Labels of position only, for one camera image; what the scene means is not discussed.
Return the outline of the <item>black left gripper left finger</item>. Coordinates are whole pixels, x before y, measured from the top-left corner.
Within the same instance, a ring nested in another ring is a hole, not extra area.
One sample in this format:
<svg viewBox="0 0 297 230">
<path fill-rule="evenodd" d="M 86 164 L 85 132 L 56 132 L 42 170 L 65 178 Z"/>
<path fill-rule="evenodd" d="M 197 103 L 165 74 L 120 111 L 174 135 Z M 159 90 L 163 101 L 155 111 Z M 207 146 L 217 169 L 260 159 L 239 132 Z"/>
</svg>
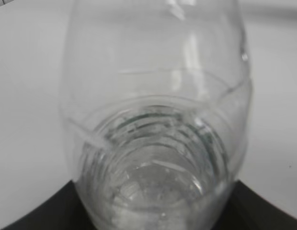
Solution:
<svg viewBox="0 0 297 230">
<path fill-rule="evenodd" d="M 3 230 L 94 230 L 73 182 Z"/>
</svg>

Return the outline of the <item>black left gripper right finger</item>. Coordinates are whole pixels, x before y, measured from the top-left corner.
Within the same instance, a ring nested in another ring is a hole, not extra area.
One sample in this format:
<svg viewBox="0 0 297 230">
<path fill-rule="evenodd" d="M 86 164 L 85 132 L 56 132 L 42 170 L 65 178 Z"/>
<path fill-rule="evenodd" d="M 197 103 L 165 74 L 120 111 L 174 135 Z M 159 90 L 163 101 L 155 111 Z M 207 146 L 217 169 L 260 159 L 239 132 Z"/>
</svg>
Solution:
<svg viewBox="0 0 297 230">
<path fill-rule="evenodd" d="M 297 219 L 238 181 L 214 230 L 297 230 Z"/>
</svg>

